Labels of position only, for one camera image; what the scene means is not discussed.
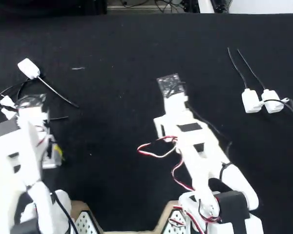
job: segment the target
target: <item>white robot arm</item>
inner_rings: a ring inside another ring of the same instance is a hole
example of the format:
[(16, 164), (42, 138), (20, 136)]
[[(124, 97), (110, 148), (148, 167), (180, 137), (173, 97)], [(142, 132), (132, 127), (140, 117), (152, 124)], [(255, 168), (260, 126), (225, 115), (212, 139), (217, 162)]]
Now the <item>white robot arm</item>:
[[(61, 164), (61, 152), (44, 124), (42, 103), (43, 96), (25, 97), (17, 105), (18, 115), (0, 123), (0, 234), (64, 234), (69, 229), (68, 218), (42, 182), (43, 164), (46, 168)], [(15, 224), (23, 193), (33, 203), (25, 208), (21, 223)], [(56, 191), (56, 195), (70, 213), (67, 193)]]
[[(158, 137), (175, 136), (177, 139), (174, 141), (176, 152), (182, 156), (194, 189), (193, 192), (181, 195), (179, 202), (185, 214), (192, 216), (193, 224), (197, 224), (193, 226), (195, 230), (203, 234), (209, 223), (210, 234), (263, 233), (261, 220), (249, 214), (249, 211), (258, 207), (254, 189), (241, 171), (229, 161), (208, 125), (195, 119), (186, 107), (188, 97), (178, 75), (159, 78), (157, 81), (164, 97), (166, 114), (154, 119), (155, 127)], [(221, 180), (233, 192), (215, 195), (209, 188), (210, 178)], [(245, 214), (242, 227), (241, 221), (237, 224), (239, 220), (234, 218), (240, 219), (241, 214), (235, 216), (233, 210), (226, 209), (227, 203), (232, 203), (233, 199), (240, 199), (242, 201), (239, 205), (245, 205), (244, 209), (237, 208), (238, 212)]]

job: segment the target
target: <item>black strap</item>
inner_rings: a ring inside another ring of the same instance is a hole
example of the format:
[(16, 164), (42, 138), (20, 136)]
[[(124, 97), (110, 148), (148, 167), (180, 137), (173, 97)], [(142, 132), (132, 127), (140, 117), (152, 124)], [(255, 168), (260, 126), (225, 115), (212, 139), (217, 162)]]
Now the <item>black strap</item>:
[(223, 165), (222, 165), (223, 168), (220, 170), (220, 174), (219, 174), (219, 179), (220, 179), (220, 181), (222, 181), (224, 170), (225, 170), (227, 167), (229, 167), (231, 164), (232, 164), (232, 162), (230, 162), (230, 163), (223, 163)]

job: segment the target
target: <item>red and white wire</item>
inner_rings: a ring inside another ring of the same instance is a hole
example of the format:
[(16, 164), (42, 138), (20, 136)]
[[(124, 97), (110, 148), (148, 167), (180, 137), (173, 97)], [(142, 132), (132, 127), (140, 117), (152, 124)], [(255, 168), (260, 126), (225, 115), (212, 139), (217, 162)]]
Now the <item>red and white wire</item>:
[(188, 191), (194, 191), (194, 189), (193, 189), (192, 187), (190, 187), (190, 186), (188, 186), (188, 185), (186, 185), (186, 184), (180, 182), (180, 181), (177, 180), (176, 177), (175, 177), (175, 171), (176, 171), (179, 167), (181, 167), (182, 164), (184, 163), (184, 159), (182, 158), (182, 156), (181, 156), (180, 159), (181, 159), (180, 162), (179, 162), (176, 166), (174, 166), (174, 168), (171, 170), (172, 178), (174, 179), (174, 181), (175, 181), (177, 184), (181, 185), (181, 186), (184, 187), (186, 190), (188, 190)]
[(181, 227), (184, 227), (184, 226), (186, 226), (183, 222), (180, 222), (180, 221), (178, 221), (178, 220), (176, 220), (176, 219), (173, 219), (173, 218), (169, 218), (168, 219), (168, 222), (172, 225), (172, 226), (175, 226), (176, 228), (181, 228)]
[(191, 221), (193, 222), (193, 224), (195, 225), (196, 229), (199, 231), (200, 234), (204, 234), (204, 231), (203, 229), (201, 228), (200, 224), (195, 220), (194, 216), (188, 212), (188, 211), (185, 211), (182, 206), (173, 206), (174, 209), (178, 209), (178, 210), (181, 210), (183, 212), (186, 213), (187, 216), (189, 216), (189, 218), (191, 219)]
[(194, 216), (189, 213), (188, 211), (185, 211), (185, 213), (190, 217), (191, 221), (195, 225), (196, 229), (199, 231), (200, 234), (204, 234), (203, 229), (200, 227), (199, 223), (195, 220)]
[[(176, 136), (164, 136), (164, 137), (158, 138), (157, 140), (163, 140), (163, 139), (167, 139), (167, 138), (172, 138), (172, 141), (177, 139)], [(171, 154), (176, 149), (176, 146), (174, 146), (171, 150), (169, 150), (167, 153), (165, 153), (163, 155), (157, 155), (157, 154), (154, 154), (154, 153), (151, 153), (151, 152), (148, 152), (148, 151), (141, 150), (142, 148), (144, 148), (144, 147), (146, 147), (146, 146), (148, 146), (150, 144), (152, 144), (152, 143), (150, 142), (150, 143), (140, 145), (137, 148), (137, 151), (139, 153), (141, 153), (142, 155), (152, 156), (152, 157), (156, 157), (156, 158), (164, 158), (164, 157), (168, 156), (169, 154)]]

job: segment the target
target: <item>black tape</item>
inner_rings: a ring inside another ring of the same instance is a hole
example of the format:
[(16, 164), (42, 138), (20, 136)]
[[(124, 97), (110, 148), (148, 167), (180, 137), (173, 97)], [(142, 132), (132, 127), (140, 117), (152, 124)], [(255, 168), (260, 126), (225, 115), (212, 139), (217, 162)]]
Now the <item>black tape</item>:
[(195, 144), (193, 146), (198, 153), (204, 151), (204, 143)]
[(215, 195), (220, 213), (221, 223), (231, 223), (234, 234), (247, 234), (245, 219), (250, 218), (247, 201), (243, 193), (229, 191)]
[(189, 132), (189, 131), (195, 131), (200, 130), (202, 127), (198, 123), (188, 123), (184, 125), (177, 125), (182, 132)]
[(16, 118), (0, 123), (0, 137), (19, 130)]

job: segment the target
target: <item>wooden base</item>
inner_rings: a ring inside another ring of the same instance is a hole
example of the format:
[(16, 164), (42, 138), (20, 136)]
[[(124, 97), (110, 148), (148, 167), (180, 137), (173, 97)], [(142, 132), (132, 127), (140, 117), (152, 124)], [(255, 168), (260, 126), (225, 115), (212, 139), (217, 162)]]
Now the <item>wooden base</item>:
[(161, 234), (162, 230), (166, 224), (166, 221), (173, 209), (173, 206), (178, 205), (178, 201), (170, 201), (167, 203), (165, 206), (163, 213), (153, 231), (141, 231), (141, 232), (131, 232), (131, 231), (126, 231), (126, 232), (104, 232), (103, 229), (100, 227), (98, 221), (95, 219), (95, 216), (89, 209), (88, 205), (82, 201), (72, 201), (72, 211), (71, 211), (71, 217), (74, 218), (75, 220), (78, 218), (79, 214), (81, 211), (90, 211), (92, 214), (92, 217), (95, 221), (95, 224), (100, 230), (99, 234)]

